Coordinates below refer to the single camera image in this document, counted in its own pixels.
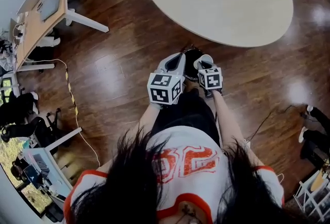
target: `white jersey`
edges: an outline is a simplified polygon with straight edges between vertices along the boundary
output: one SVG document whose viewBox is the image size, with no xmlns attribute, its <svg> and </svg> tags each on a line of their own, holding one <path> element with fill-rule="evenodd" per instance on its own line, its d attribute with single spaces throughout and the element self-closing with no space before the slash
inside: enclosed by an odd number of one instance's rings
<svg viewBox="0 0 330 224">
<path fill-rule="evenodd" d="M 161 153 L 163 193 L 158 218 L 176 214 L 179 203 L 187 201 L 201 208 L 207 222 L 213 223 L 220 199 L 230 186 L 227 157 L 206 133 L 188 126 L 161 131 L 151 138 L 148 145 L 151 147 L 167 139 Z M 274 201 L 281 206 L 284 191 L 274 171 L 267 166 L 255 169 L 267 184 Z M 107 174 L 99 171 L 84 172 L 65 201 L 65 219 L 68 219 L 70 207 L 79 194 L 103 183 L 106 178 Z"/>
</svg>

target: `white desk leg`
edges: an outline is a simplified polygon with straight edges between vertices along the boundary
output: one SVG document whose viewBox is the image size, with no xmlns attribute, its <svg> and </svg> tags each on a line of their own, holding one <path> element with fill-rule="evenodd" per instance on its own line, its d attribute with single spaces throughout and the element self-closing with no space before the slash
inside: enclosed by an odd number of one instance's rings
<svg viewBox="0 0 330 224">
<path fill-rule="evenodd" d="M 4 86 L 4 87 L 0 88 L 0 91 L 5 91 L 9 88 L 15 88 L 15 87 L 18 87 L 18 86 L 20 86 L 20 84 L 15 84 L 15 85 L 12 85 L 12 86 Z"/>
<path fill-rule="evenodd" d="M 109 31 L 109 28 L 107 26 L 102 25 L 101 23 L 96 22 L 96 21 L 94 21 L 92 19 L 89 19 L 87 17 L 84 17 L 83 15 L 80 15 L 76 12 L 72 12 L 71 10 L 67 10 L 67 12 L 65 14 L 65 18 L 69 19 L 69 20 L 72 20 L 72 21 L 75 21 L 75 22 L 78 22 L 80 24 L 89 26 L 91 28 L 95 28 L 95 29 L 100 30 L 102 32 L 108 32 Z"/>
<path fill-rule="evenodd" d="M 82 131 L 82 129 L 80 127 L 75 129 L 74 131 L 70 132 L 69 134 L 66 134 L 62 138 L 60 138 L 57 141 L 54 141 L 52 144 L 48 145 L 46 147 L 46 150 L 51 151 L 53 148 L 56 148 L 57 146 L 61 145 L 63 142 L 72 138 L 74 135 L 78 134 L 81 131 Z"/>
<path fill-rule="evenodd" d="M 46 64 L 46 65 L 23 65 L 17 71 L 25 72 L 25 71 L 52 69 L 52 68 L 55 68 L 55 64 L 53 64 L 53 63 Z"/>
</svg>

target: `white sneaker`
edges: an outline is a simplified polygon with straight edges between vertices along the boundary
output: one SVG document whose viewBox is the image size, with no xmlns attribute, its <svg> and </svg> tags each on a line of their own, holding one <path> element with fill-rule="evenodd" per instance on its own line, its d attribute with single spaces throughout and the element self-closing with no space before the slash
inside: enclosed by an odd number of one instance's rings
<svg viewBox="0 0 330 224">
<path fill-rule="evenodd" d="M 313 106 L 308 105 L 307 106 L 307 112 L 310 114 L 310 112 L 313 110 Z"/>
<path fill-rule="evenodd" d="M 56 40 L 53 41 L 53 47 L 57 46 L 61 43 L 61 38 L 57 38 Z"/>
<path fill-rule="evenodd" d="M 69 10 L 72 12 L 76 12 L 76 10 L 74 8 L 69 8 Z M 71 26 L 71 24 L 72 24 L 72 20 L 68 20 L 68 19 L 65 20 L 65 25 L 67 27 Z"/>
<path fill-rule="evenodd" d="M 38 96 L 38 94 L 36 92 L 31 92 L 31 94 L 33 95 L 33 98 L 35 100 L 39 100 L 39 96 Z"/>
<path fill-rule="evenodd" d="M 36 106 L 35 102 L 33 102 L 32 111 L 33 111 L 34 113 L 36 113 L 37 115 L 39 114 L 39 111 L 38 111 L 38 109 L 37 109 L 37 106 Z"/>
<path fill-rule="evenodd" d="M 307 131 L 308 128 L 306 127 L 303 127 L 300 131 L 300 134 L 299 134 L 299 138 L 298 138 L 298 141 L 299 143 L 302 143 L 304 141 L 304 132 Z"/>
<path fill-rule="evenodd" d="M 244 140 L 245 140 L 245 145 L 248 146 L 249 148 L 251 148 L 251 141 L 250 140 L 247 141 L 246 139 L 244 139 Z"/>
</svg>

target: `chair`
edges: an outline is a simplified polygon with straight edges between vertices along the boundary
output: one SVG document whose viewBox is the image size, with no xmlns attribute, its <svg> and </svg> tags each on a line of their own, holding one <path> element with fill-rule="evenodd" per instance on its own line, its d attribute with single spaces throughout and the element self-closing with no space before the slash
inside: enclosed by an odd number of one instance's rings
<svg viewBox="0 0 330 224">
<path fill-rule="evenodd" d="M 45 215 L 53 223 L 62 222 L 64 219 L 63 210 L 53 202 L 45 208 Z"/>
<path fill-rule="evenodd" d="M 46 118 L 49 122 L 49 127 L 46 126 L 43 118 L 36 117 L 28 124 L 5 126 L 2 130 L 1 138 L 4 142 L 9 142 L 12 138 L 30 138 L 34 134 L 34 138 L 38 143 L 37 147 L 45 148 L 65 135 L 65 132 L 57 127 L 58 113 L 60 111 L 59 108 L 56 110 L 54 122 L 50 121 L 50 113 L 47 113 Z M 57 147 L 52 149 L 51 154 L 55 154 L 57 150 Z"/>
</svg>

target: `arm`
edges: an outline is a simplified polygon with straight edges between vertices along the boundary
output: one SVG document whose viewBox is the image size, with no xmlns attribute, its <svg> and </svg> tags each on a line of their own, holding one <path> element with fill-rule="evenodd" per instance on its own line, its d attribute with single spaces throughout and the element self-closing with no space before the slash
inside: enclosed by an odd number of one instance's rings
<svg viewBox="0 0 330 224">
<path fill-rule="evenodd" d="M 146 109 L 146 111 L 144 112 L 144 114 L 142 115 L 140 121 L 138 124 L 136 124 L 136 126 L 128 131 L 127 136 L 129 137 L 135 137 L 135 135 L 137 134 L 137 132 L 143 127 L 143 131 L 148 133 L 149 131 L 151 131 L 151 129 L 153 128 L 155 121 L 158 117 L 160 109 L 156 106 L 156 104 L 149 104 L 148 108 Z M 105 163 L 104 165 L 100 166 L 97 171 L 101 171 L 101 172 L 105 172 L 107 173 L 110 169 L 110 165 L 112 163 L 112 160 L 108 161 L 107 163 Z"/>
<path fill-rule="evenodd" d="M 219 123 L 223 148 L 224 149 L 234 148 L 236 141 L 238 144 L 245 146 L 245 140 L 242 135 L 241 129 L 237 121 L 235 120 L 233 113 L 229 110 L 222 95 L 216 90 L 212 90 L 212 94 L 218 114 L 218 123 Z M 246 152 L 248 153 L 250 161 L 254 166 L 263 165 L 263 163 L 258 159 L 258 157 L 254 154 L 254 152 L 250 148 L 246 147 Z"/>
<path fill-rule="evenodd" d="M 157 104 L 149 104 L 148 108 L 140 118 L 139 123 L 136 124 L 135 127 L 128 132 L 129 136 L 135 137 L 137 132 L 142 127 L 143 127 L 143 134 L 146 134 L 149 131 L 151 131 L 160 111 L 160 109 L 157 106 L 158 106 Z"/>
</svg>

